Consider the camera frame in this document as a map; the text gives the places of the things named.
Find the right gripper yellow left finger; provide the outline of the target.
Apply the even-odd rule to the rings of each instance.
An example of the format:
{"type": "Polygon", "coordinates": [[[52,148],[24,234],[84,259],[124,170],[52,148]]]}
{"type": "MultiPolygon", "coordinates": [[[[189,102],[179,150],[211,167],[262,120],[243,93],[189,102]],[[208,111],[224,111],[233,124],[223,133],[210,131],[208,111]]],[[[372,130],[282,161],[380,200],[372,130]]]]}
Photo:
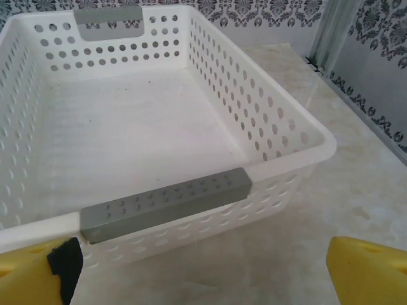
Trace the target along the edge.
{"type": "Polygon", "coordinates": [[[1,254],[1,304],[70,304],[83,269],[76,237],[1,254]]]}

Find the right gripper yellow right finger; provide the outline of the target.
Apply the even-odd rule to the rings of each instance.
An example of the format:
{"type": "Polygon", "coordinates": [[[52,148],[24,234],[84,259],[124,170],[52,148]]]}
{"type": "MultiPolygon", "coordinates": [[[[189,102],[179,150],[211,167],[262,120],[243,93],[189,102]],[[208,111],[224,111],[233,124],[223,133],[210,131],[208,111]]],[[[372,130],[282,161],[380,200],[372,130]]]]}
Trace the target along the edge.
{"type": "Polygon", "coordinates": [[[336,236],[327,268],[340,304],[406,304],[406,251],[336,236]]]}

